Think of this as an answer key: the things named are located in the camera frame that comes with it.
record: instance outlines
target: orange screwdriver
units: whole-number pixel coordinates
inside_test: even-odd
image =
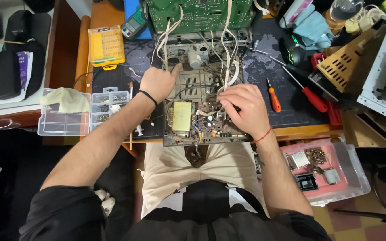
[[[271,102],[272,102],[272,107],[276,113],[281,112],[281,104],[278,101],[278,98],[276,97],[275,90],[272,88],[271,83],[269,82],[269,79],[266,78],[268,82],[268,91],[269,94],[271,95]]]

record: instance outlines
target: hand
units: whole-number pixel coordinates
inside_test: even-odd
[[[172,72],[154,67],[147,69],[142,77],[139,89],[147,92],[158,103],[162,102],[173,90],[181,67],[182,64],[175,65]]]
[[[270,129],[265,100],[256,85],[230,86],[217,96],[233,123],[254,140],[262,138]],[[241,108],[237,112],[233,105]]]

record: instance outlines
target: red screwdriver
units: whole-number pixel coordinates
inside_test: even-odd
[[[327,105],[324,103],[324,101],[321,98],[319,98],[319,96],[314,94],[314,92],[312,92],[308,87],[303,87],[299,83],[299,81],[297,81],[297,79],[294,78],[294,76],[284,66],[281,66],[281,67],[300,85],[300,87],[302,87],[302,92],[306,95],[309,102],[311,102],[311,104],[315,108],[317,108],[317,110],[319,110],[319,112],[325,113],[328,111]]]
[[[266,78],[268,82],[268,91],[269,94],[271,95],[271,102],[272,102],[272,107],[276,113],[281,112],[281,104],[278,101],[278,98],[276,97],[275,90],[272,88],[271,83],[269,82],[269,79]]]

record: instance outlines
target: black wristband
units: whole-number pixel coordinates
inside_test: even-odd
[[[150,98],[154,104],[156,105],[156,108],[157,108],[157,101],[147,92],[143,91],[143,90],[138,90],[136,94],[138,93],[143,93],[144,95],[146,95],[148,98]]]

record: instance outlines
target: blue cloth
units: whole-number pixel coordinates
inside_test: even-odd
[[[317,49],[322,52],[331,45],[331,41],[335,37],[325,18],[315,11],[313,4],[297,16],[294,25],[293,33],[302,37],[306,50]]]
[[[124,17],[127,20],[130,16],[132,16],[137,11],[137,7],[139,6],[139,1],[127,0],[124,2]],[[138,36],[136,39],[151,39],[150,30],[148,27]]]

